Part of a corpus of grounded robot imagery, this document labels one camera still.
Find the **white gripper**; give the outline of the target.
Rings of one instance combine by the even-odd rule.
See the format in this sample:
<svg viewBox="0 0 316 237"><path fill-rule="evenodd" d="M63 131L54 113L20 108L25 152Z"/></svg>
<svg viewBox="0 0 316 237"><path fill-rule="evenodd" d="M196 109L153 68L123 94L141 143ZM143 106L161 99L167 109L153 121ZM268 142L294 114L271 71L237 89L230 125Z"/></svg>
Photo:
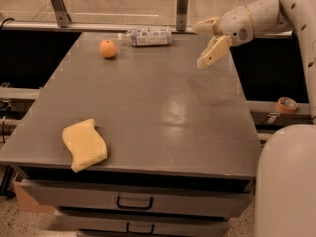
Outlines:
<svg viewBox="0 0 316 237"><path fill-rule="evenodd" d="M206 50L197 60L197 67L205 69L226 55L233 46L240 46L250 42L254 37L254 25L249 9L246 6L237 7L226 12L221 18L213 17L196 22L192 29L197 34L218 35L212 37Z"/></svg>

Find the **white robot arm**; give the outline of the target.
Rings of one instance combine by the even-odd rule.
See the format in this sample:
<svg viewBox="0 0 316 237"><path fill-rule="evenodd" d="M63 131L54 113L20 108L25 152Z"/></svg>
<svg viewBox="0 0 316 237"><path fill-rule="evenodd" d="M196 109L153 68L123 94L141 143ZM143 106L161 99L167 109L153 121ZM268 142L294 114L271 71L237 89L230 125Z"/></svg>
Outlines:
<svg viewBox="0 0 316 237"><path fill-rule="evenodd" d="M254 237L316 237L316 0L257 0L193 25L210 36L205 69L255 35L294 29L309 101L309 124L291 124L265 143L257 167Z"/></svg>

